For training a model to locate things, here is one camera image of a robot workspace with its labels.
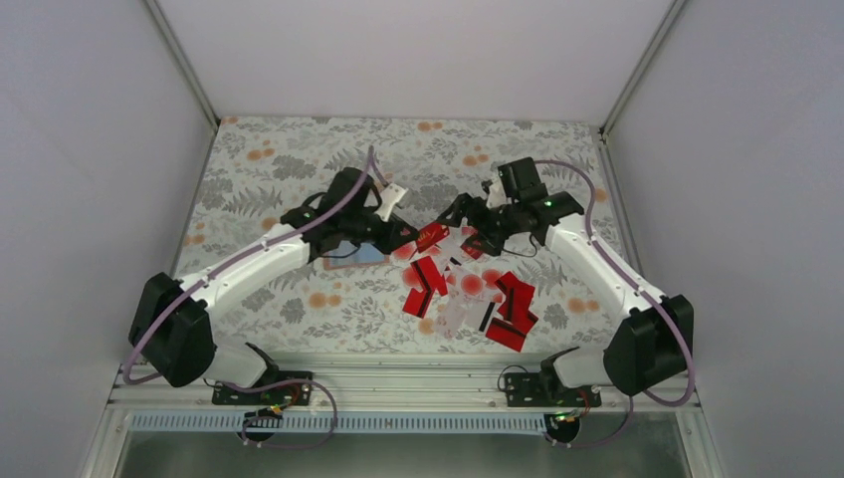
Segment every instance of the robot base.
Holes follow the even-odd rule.
[[[505,391],[507,394],[507,406],[512,408],[538,408],[538,407],[583,407],[585,393],[592,408],[601,406],[601,393],[593,392],[590,385],[580,388],[565,390],[557,400],[548,396],[545,388],[539,380],[538,373],[505,373]]]

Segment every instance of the metal bar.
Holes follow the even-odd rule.
[[[80,476],[112,478],[129,431],[131,411],[106,409]]]
[[[651,37],[651,41],[645,48],[645,53],[642,54],[642,58],[639,59],[639,63],[636,64],[636,68],[633,69],[633,73],[630,75],[630,78],[627,79],[627,83],[621,90],[621,94],[615,101],[612,110],[610,110],[609,116],[601,128],[604,134],[610,134],[615,127],[621,113],[624,111],[624,108],[627,106],[630,98],[636,92],[636,89],[639,87],[639,84],[648,69],[653,64],[660,49],[665,44],[666,37],[668,37],[668,34],[671,33],[671,29],[674,25],[677,24],[680,14],[683,12],[684,7],[686,7],[688,3],[689,0],[674,0],[671,6],[668,7],[668,11],[663,17],[662,22],[660,22],[659,27],[657,27],[657,31],[654,32],[654,36]]]
[[[193,67],[190,66],[190,62],[188,61],[184,50],[182,50],[181,45],[179,45],[179,41],[176,38],[175,33],[173,33],[173,29],[170,28],[170,24],[167,22],[167,17],[164,15],[164,11],[161,10],[161,6],[158,5],[157,0],[144,0],[143,3],[146,5],[149,14],[152,16],[152,21],[158,27],[158,31],[161,34],[164,43],[170,50],[170,54],[173,61],[176,63],[176,67],[181,72],[182,77],[187,82],[188,88],[190,88],[190,91],[193,93],[193,97],[199,104],[202,114],[205,115],[208,123],[211,124],[211,127],[216,132],[218,124],[217,115],[211,107],[211,102],[208,100],[208,96],[205,95],[205,91],[202,90],[202,85],[199,83],[199,79],[196,77]]]
[[[702,413],[677,412],[677,426],[693,478],[723,478],[721,464]]]
[[[325,433],[330,412],[290,411],[278,420],[267,419],[248,431]],[[241,431],[239,411],[141,410],[134,415],[132,431],[231,432]],[[335,433],[504,433],[539,435],[545,430],[542,413],[402,413],[348,412],[337,414]]]
[[[285,363],[282,368],[289,368]],[[502,367],[482,367],[479,364],[456,362],[449,366],[417,365],[343,365],[340,363],[312,363],[305,367],[315,374],[316,381],[326,386],[343,411],[391,412],[561,412],[567,408],[508,408],[505,395],[496,389]],[[148,373],[148,366],[138,366],[138,373]],[[654,391],[666,396],[680,396],[686,378],[678,376],[665,380]],[[221,409],[211,403],[212,390],[201,381],[173,388],[161,379],[136,386],[127,386],[118,377],[109,397],[109,408],[121,409]],[[619,412],[627,404],[627,396],[612,386],[602,386],[604,405],[592,412]],[[637,411],[674,411],[655,403],[644,394],[634,397]],[[225,409],[254,409],[236,406]],[[311,395],[310,411],[328,411],[330,404],[318,390]],[[697,396],[684,405],[685,410],[699,412]]]
[[[595,143],[595,149],[598,153],[598,160],[601,162],[601,169],[604,174],[604,183],[606,184],[611,198],[609,202],[618,226],[618,236],[621,238],[621,247],[623,249],[622,255],[633,270],[644,275],[644,272],[642,271],[642,261],[639,257],[639,250],[636,248],[636,242],[633,239],[633,229],[630,227],[627,207],[624,204],[624,197],[621,195],[621,188],[618,184],[618,175],[615,173],[615,166],[612,164],[612,156],[609,153],[609,147],[605,141],[605,137],[600,134],[597,127],[593,126],[591,128],[591,132],[592,140]]]

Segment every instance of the cable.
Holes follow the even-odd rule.
[[[325,214],[323,214],[320,217],[314,219],[313,221],[309,222],[308,224],[300,227],[299,229],[295,229],[295,230],[290,231],[286,234],[282,234],[279,237],[270,239],[269,241],[267,241],[266,245],[267,246],[274,246],[276,244],[279,244],[280,242],[287,241],[288,239],[295,237],[297,235],[300,235],[300,234],[304,234],[304,233],[310,231],[311,229],[314,229],[315,227],[319,226],[320,224],[324,223],[325,221],[327,221],[337,211],[342,209],[352,199],[352,197],[354,197],[354,195],[357,193],[357,191],[363,186],[363,183],[366,181],[366,178],[369,177],[369,170],[372,169],[372,167],[374,165],[375,165],[375,147],[370,146],[369,147],[369,153],[368,153],[368,156],[367,156],[367,159],[366,159],[366,165],[363,168],[363,171],[360,172],[360,175],[357,177],[357,180],[354,182],[354,185],[351,186],[351,189],[346,193],[345,196],[342,197],[342,199],[340,199],[334,206],[332,206],[331,209],[326,211]],[[149,374],[147,376],[143,376],[141,378],[132,378],[131,377],[131,370],[134,367],[134,364],[137,361],[137,359],[140,357],[141,351],[143,351],[143,348],[146,347],[146,344],[148,344],[149,341],[152,339],[152,336],[155,334],[155,332],[158,330],[158,328],[161,327],[161,324],[163,324],[164,321],[166,321],[167,318],[169,318],[170,315],[184,301],[186,301],[191,295],[193,295],[193,293],[198,291],[199,288],[207,285],[208,283],[210,283],[211,281],[216,279],[217,276],[219,276],[220,274],[225,272],[228,268],[232,267],[233,265],[237,264],[238,262],[246,259],[247,257],[249,257],[249,256],[251,256],[255,253],[263,251],[264,247],[265,246],[262,245],[262,244],[256,244],[255,246],[250,247],[248,249],[245,249],[245,250],[235,254],[234,256],[230,257],[225,262],[220,264],[216,269],[214,269],[214,270],[212,270],[211,272],[208,273],[208,276],[207,276],[208,282],[206,282],[205,280],[202,280],[202,279],[200,279],[199,281],[196,281],[196,284],[188,287],[180,296],[178,296],[173,302],[171,302],[166,308],[164,308],[164,310],[161,311],[161,314],[159,314],[158,317],[156,317],[155,320],[152,321],[152,324],[149,325],[149,328],[146,330],[146,332],[143,334],[143,336],[137,342],[137,345],[134,346],[134,348],[131,351],[131,354],[129,354],[129,357],[126,359],[126,362],[123,364],[123,373],[122,373],[123,381],[128,385],[138,385],[138,384],[145,383],[145,382],[148,382],[150,380],[159,378],[161,376],[160,372],[151,373],[151,374]]]
[[[527,368],[524,368],[521,365],[507,365],[504,367],[501,373],[499,373],[499,378],[496,380],[496,388],[499,391],[507,392],[505,389],[501,387],[501,379],[504,377],[504,372],[511,369],[511,368],[521,368],[524,373],[530,373]]]
[[[530,254],[530,255],[528,255],[528,254],[520,254],[520,253],[518,253],[518,252],[509,251],[509,250],[507,250],[507,249],[505,249],[505,248],[502,248],[502,252],[507,252],[507,253],[509,253],[509,254],[513,254],[514,256],[519,256],[519,257],[528,257],[528,258],[530,258],[530,257],[536,257],[536,254],[538,254],[538,253],[539,253],[539,247],[538,247],[538,246],[536,246],[536,243],[534,243],[534,242],[533,242],[533,236],[532,236],[532,235],[530,235],[529,237],[530,237],[530,245],[531,245],[531,246],[533,246],[533,254]]]
[[[577,175],[579,175],[585,182],[586,185],[589,186],[589,204],[586,206],[586,214],[585,214],[585,222],[586,222],[586,234],[588,237],[592,238],[595,237],[594,230],[592,228],[592,209],[595,207],[595,184],[589,178],[586,173],[574,166],[573,164],[569,164],[567,162],[554,160],[554,159],[543,159],[536,162],[536,164],[555,164],[557,166],[562,166],[567,169],[574,171]],[[613,271],[616,272],[623,280],[626,282],[630,287],[637,292],[645,299],[645,301],[650,304],[654,310],[662,317],[665,321],[665,324],[668,326],[669,330],[671,330],[671,334],[674,336],[674,339],[677,340],[677,344],[680,346],[680,352],[683,354],[683,359],[686,361],[686,369],[689,371],[689,381],[686,384],[686,391],[683,393],[677,400],[667,400],[665,398],[659,397],[655,395],[650,390],[645,390],[645,394],[649,396],[652,400],[656,401],[657,403],[665,406],[681,406],[685,404],[692,395],[695,393],[695,364],[692,362],[692,352],[689,351],[689,346],[686,344],[686,341],[683,340],[683,335],[680,333],[680,330],[677,328],[677,325],[674,324],[674,321],[671,320],[671,316],[668,315],[665,308],[662,307],[662,304],[657,302],[647,291],[639,290],[639,284],[630,277],[624,269],[621,268],[615,261],[613,261],[612,257],[607,253],[606,250],[600,245],[598,241],[589,241],[592,247],[598,252],[598,254],[603,258],[604,261],[612,268]]]
[[[246,436],[247,428],[249,428],[252,424],[254,424],[257,421],[266,420],[266,419],[274,419],[275,420],[275,419],[278,419],[278,418],[275,417],[275,416],[253,416],[252,418],[249,418],[248,420],[244,421],[243,428],[241,428],[241,431],[240,431],[240,437],[241,437],[241,439],[243,439],[244,445],[253,444],[253,445],[256,445],[258,448],[275,448],[275,449],[279,449],[279,450],[310,450],[312,448],[317,448],[319,446],[325,445],[325,443],[329,439],[331,439],[331,437],[334,435],[334,431],[337,429],[337,420],[338,420],[338,418],[337,418],[337,402],[334,400],[334,395],[332,395],[331,392],[328,391],[327,388],[322,386],[321,383],[313,381],[313,380],[308,380],[306,378],[291,378],[289,380],[282,380],[282,381],[278,381],[276,383],[271,383],[269,385],[264,385],[264,386],[258,386],[258,387],[255,387],[255,388],[244,388],[244,387],[238,386],[234,383],[225,383],[226,386],[234,389],[235,391],[239,391],[241,393],[258,393],[258,392],[261,392],[261,391],[271,390],[273,388],[279,388],[279,387],[282,387],[282,386],[296,385],[296,384],[310,385],[310,386],[315,386],[316,388],[319,388],[320,390],[322,390],[323,393],[325,393],[325,396],[331,402],[331,425],[330,425],[330,428],[328,429],[328,431],[325,433],[325,435],[323,435],[322,438],[320,440],[318,440],[317,442],[311,443],[311,444],[308,444],[308,445],[264,444],[263,442],[260,442],[260,441],[250,440]]]
[[[577,393],[580,394],[580,398],[583,398],[583,414],[580,415],[580,418],[583,418],[584,416],[589,414],[589,410],[592,409],[592,405],[589,404],[589,396],[586,395],[585,391],[578,388]]]
[[[618,438],[618,436],[621,435],[621,432],[624,431],[627,428],[627,425],[630,424],[630,418],[633,417],[633,397],[630,396],[628,398],[630,399],[630,406],[627,408],[627,414],[624,416],[624,421],[621,422],[621,426],[619,426],[617,430],[615,430],[611,435],[607,436],[606,438],[601,438],[600,440],[593,441],[591,443],[577,444],[577,443],[559,443],[555,439],[551,438],[551,435],[549,435],[546,431],[544,431],[542,433],[542,436],[544,436],[546,440],[550,441],[551,446],[554,446],[554,447],[557,444],[560,444],[565,448],[581,448],[582,449],[582,448],[594,448],[594,447],[597,447],[597,446],[606,445],[610,441]]]
[[[345,259],[346,257],[353,256],[359,250],[360,250],[360,246],[357,246],[357,247],[354,248],[353,251],[349,252],[348,254],[346,254],[344,256],[320,256],[320,257],[325,257],[326,259]]]
[[[381,185],[384,186],[384,187],[387,187],[390,183],[387,182],[386,179],[384,179],[384,175],[381,174],[381,171],[378,169],[378,157],[375,156],[375,146],[371,145],[369,147],[369,153],[368,154],[371,154],[375,158],[372,161],[372,172],[375,173],[375,177],[378,178],[378,181],[381,183]]]

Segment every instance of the black bracket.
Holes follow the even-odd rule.
[[[505,373],[504,389],[507,406],[513,408],[584,407],[584,394],[591,408],[601,406],[600,390],[592,391],[590,385],[568,388],[556,400],[551,399],[539,380],[539,373]]]
[[[276,381],[290,380],[293,378],[314,379],[311,371],[279,370],[276,374]],[[311,403],[311,388],[304,385],[296,385],[299,388],[299,397],[291,405],[307,406]],[[275,388],[258,393],[241,393],[229,388],[222,383],[214,385],[214,394],[211,396],[211,403],[215,405],[249,405],[249,406],[271,406],[287,403],[293,398],[292,386]]]

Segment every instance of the table surface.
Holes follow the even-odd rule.
[[[387,180],[409,189],[398,212],[419,228],[458,193],[482,195],[481,181],[503,163],[525,156],[573,163],[598,188],[595,229],[621,249],[611,198],[585,123],[228,117],[222,120],[199,187],[177,274],[212,265],[254,241],[285,211],[324,191],[341,168],[363,167],[370,144]],[[588,188],[573,173],[554,166],[539,171],[549,192],[565,190],[587,203]],[[527,235],[521,236],[512,238],[508,248],[532,254]],[[436,320],[449,296],[437,297],[424,319],[403,313],[410,291],[407,270],[420,257],[409,258],[406,252],[384,257],[369,251],[351,263],[318,259],[244,299],[212,326],[214,335],[242,339],[267,352],[515,353],[467,327],[452,337],[442,334]],[[527,335],[523,353],[605,343],[615,332],[591,291],[546,250],[529,258],[483,256],[464,266],[479,277],[512,271],[535,286],[530,310],[539,321]],[[485,287],[481,294],[494,292]]]

